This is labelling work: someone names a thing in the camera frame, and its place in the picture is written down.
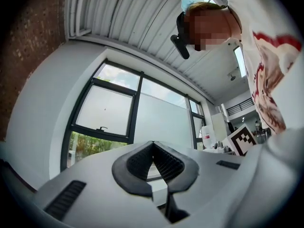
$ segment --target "window frame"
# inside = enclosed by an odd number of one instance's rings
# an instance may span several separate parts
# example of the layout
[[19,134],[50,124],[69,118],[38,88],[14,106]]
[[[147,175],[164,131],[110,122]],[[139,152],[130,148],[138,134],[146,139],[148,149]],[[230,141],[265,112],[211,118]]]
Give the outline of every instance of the window frame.
[[[97,72],[101,72],[103,65],[110,65],[119,69],[122,69],[126,72],[135,74],[137,76],[139,76],[139,81],[138,81],[138,86],[137,86],[137,90],[132,90],[120,85],[116,85],[113,84],[111,82],[107,82],[101,79],[98,79],[95,77],[95,75],[97,74]],[[137,112],[138,112],[138,106],[139,106],[139,100],[140,100],[140,94],[141,94],[141,89],[142,89],[142,83],[143,83],[143,79],[148,79],[154,83],[157,83],[181,96],[183,96],[185,98],[185,102],[186,102],[186,108],[188,110],[188,116],[190,119],[190,126],[191,126],[191,134],[192,134],[192,144],[193,144],[193,148],[197,149],[197,143],[202,142],[202,139],[197,139],[196,135],[195,135],[195,126],[194,126],[194,119],[193,117],[197,117],[203,120],[203,124],[206,125],[205,123],[205,117],[204,115],[200,115],[197,113],[192,112],[191,110],[191,105],[190,105],[190,100],[192,100],[193,102],[195,102],[196,104],[199,105],[199,112],[203,113],[202,108],[201,108],[201,104],[199,101],[189,97],[187,94],[184,94],[183,92],[171,87],[170,85],[167,85],[165,83],[163,83],[162,81],[159,81],[151,76],[148,76],[146,74],[144,74],[144,72],[139,72],[136,71],[134,69],[128,68],[126,66],[120,65],[118,63],[114,63],[111,62],[109,60],[104,60],[99,66],[98,68],[94,71],[94,73],[92,74],[92,76],[89,78],[88,82],[85,84],[84,88],[82,89],[79,97],[77,98],[75,105],[73,107],[73,110],[71,112],[71,115],[69,117],[69,120],[67,122],[66,125],[66,130],[65,130],[65,134],[64,134],[64,138],[63,138],[63,142],[62,142],[62,149],[61,149],[61,159],[60,159],[60,171],[64,171],[67,168],[67,159],[68,159],[68,153],[69,153],[69,142],[70,142],[70,136],[72,134],[72,132],[77,132],[80,134],[84,134],[87,136],[91,136],[91,137],[95,137],[95,138],[99,138],[99,139],[104,139],[104,140],[109,140],[109,141],[115,141],[115,142],[121,142],[121,143],[127,143],[127,144],[133,144],[134,143],[134,135],[135,135],[135,127],[136,127],[136,120],[137,120]],[[103,132],[100,130],[95,130],[95,129],[91,129],[91,128],[87,128],[84,126],[80,126],[76,124],[78,115],[80,113],[81,107],[83,105],[83,103],[85,102],[85,98],[87,97],[90,89],[92,88],[92,86],[97,86],[100,88],[104,88],[104,89],[108,89],[108,90],[112,90],[114,92],[118,92],[124,95],[129,95],[132,96],[132,103],[130,106],[130,112],[129,112],[129,119],[128,119],[128,124],[127,124],[127,129],[126,129],[126,134],[125,135],[120,135],[120,134],[115,134],[115,133],[107,133],[107,132]]]

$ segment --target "hair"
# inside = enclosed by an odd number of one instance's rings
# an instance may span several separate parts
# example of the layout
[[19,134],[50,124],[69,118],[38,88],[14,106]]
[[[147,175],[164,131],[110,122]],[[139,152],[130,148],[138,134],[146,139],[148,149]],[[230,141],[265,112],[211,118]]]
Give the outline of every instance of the hair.
[[212,2],[197,2],[191,4],[188,7],[187,12],[192,13],[199,10],[222,10],[225,8],[227,8],[226,5],[218,5]]

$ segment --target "white t-shirt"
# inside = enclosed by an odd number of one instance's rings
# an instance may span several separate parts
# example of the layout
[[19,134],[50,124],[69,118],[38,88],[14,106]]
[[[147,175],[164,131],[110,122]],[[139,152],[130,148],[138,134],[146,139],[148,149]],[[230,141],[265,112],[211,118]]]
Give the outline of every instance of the white t-shirt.
[[[286,96],[286,93],[296,92],[304,95],[299,75],[298,79],[287,77],[297,67],[297,73],[302,74],[304,81],[303,64],[299,62],[303,41],[288,13],[277,0],[228,0],[228,6],[242,24],[241,43],[248,83],[262,127],[270,127],[272,132],[280,133],[289,127],[303,126],[304,108],[298,106],[304,103],[303,96],[300,99]],[[291,86],[295,81],[301,90]]]

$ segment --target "blue hair clip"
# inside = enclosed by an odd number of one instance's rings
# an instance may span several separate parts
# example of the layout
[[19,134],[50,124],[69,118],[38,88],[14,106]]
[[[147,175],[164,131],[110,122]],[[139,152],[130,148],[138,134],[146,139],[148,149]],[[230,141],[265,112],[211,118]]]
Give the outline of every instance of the blue hair clip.
[[197,2],[203,2],[204,0],[181,0],[181,9],[183,10],[184,13],[186,13],[187,8]]

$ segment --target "brick wall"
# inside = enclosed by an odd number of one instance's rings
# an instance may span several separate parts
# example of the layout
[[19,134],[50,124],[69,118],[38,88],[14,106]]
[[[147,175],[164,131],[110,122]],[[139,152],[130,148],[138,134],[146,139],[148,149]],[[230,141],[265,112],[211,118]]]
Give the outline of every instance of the brick wall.
[[0,141],[26,80],[65,42],[64,2],[25,0],[6,30],[0,52]]

